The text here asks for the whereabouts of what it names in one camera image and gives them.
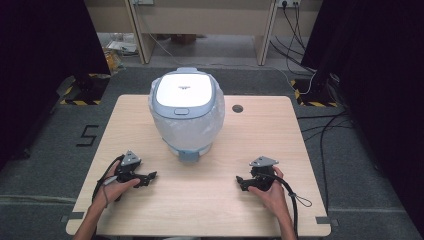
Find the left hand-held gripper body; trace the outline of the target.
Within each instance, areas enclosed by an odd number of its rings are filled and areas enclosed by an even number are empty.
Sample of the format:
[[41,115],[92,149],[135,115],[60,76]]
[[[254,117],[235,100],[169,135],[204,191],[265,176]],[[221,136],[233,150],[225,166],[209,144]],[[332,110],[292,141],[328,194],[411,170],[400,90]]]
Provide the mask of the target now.
[[141,164],[141,159],[128,150],[115,169],[115,176],[120,183],[130,181],[132,179],[139,179],[139,176],[134,173],[134,170]]

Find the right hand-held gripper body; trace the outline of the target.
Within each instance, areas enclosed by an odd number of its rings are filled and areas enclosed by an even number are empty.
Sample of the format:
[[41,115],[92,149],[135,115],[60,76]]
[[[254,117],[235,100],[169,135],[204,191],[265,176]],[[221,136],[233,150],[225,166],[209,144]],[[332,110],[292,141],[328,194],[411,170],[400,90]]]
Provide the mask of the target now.
[[252,167],[250,173],[253,177],[252,187],[255,187],[263,192],[268,191],[274,182],[273,166],[278,164],[277,160],[260,156],[250,163]]

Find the person's right hand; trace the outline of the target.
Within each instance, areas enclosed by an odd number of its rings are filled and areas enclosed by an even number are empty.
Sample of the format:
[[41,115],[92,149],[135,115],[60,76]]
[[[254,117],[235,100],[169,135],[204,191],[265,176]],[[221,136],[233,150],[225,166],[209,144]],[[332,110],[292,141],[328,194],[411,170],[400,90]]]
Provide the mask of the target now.
[[278,180],[274,180],[267,191],[259,190],[250,186],[248,191],[262,200],[266,209],[268,209],[279,221],[290,220],[290,214],[287,207],[284,189]]

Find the person's left hand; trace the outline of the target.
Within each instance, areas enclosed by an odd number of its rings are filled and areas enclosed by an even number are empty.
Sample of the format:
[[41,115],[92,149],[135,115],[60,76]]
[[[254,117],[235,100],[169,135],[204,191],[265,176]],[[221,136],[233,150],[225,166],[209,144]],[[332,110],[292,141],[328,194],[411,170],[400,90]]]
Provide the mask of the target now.
[[101,185],[90,208],[102,212],[110,203],[139,182],[139,179],[132,179],[124,183],[114,180],[107,185]]

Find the yellow black striped floor plate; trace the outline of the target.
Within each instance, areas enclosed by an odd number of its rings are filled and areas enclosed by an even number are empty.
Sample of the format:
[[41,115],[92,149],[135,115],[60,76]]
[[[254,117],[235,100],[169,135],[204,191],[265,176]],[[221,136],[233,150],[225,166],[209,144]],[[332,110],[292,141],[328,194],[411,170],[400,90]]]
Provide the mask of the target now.
[[325,84],[315,86],[308,79],[290,81],[297,103],[300,106],[336,107],[336,100],[331,96]]
[[106,74],[88,74],[74,79],[66,88],[60,103],[75,106],[99,105],[110,78]]

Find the yellow plastic bag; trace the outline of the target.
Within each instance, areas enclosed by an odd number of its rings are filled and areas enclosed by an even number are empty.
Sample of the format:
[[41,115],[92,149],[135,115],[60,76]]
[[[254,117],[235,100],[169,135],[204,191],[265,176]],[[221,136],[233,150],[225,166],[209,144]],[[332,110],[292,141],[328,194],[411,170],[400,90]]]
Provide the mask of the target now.
[[104,56],[109,67],[109,70],[112,74],[119,72],[124,69],[124,65],[114,50],[105,50]]

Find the clear packets and papers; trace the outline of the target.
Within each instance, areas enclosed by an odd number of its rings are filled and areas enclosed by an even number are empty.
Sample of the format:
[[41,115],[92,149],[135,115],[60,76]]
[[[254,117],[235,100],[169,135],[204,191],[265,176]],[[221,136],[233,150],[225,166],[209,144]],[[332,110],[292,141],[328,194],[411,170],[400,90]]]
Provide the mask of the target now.
[[137,55],[138,47],[133,33],[98,33],[101,45],[122,55]]

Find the black curtain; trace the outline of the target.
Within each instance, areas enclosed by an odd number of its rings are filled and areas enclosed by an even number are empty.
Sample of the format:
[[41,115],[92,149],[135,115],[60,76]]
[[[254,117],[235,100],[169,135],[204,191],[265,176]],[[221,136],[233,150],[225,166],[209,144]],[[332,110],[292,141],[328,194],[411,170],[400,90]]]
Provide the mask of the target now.
[[322,0],[303,64],[336,74],[424,237],[424,0]]
[[69,76],[109,72],[84,0],[0,0],[0,169]]

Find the beige wooden desk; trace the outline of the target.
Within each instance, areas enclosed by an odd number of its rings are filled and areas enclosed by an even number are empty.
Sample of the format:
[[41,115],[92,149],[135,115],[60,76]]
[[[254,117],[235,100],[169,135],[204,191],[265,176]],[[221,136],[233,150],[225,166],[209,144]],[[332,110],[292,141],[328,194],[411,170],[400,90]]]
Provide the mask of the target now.
[[84,0],[95,30],[133,33],[143,64],[150,62],[156,34],[246,35],[263,65],[273,36],[289,36],[299,24],[311,35],[323,0],[279,8],[277,0]]

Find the grey table bracket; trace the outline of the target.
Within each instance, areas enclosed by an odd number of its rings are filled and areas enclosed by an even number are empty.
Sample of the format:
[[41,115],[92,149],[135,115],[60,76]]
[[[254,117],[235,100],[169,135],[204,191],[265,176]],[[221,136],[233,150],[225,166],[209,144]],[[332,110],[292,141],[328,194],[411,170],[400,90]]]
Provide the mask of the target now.
[[316,223],[321,225],[327,224],[327,225],[330,225],[331,227],[339,226],[339,221],[337,219],[332,219],[328,216],[317,216]]
[[67,223],[69,220],[83,219],[83,217],[84,212],[71,212],[69,215],[62,216],[60,222]]

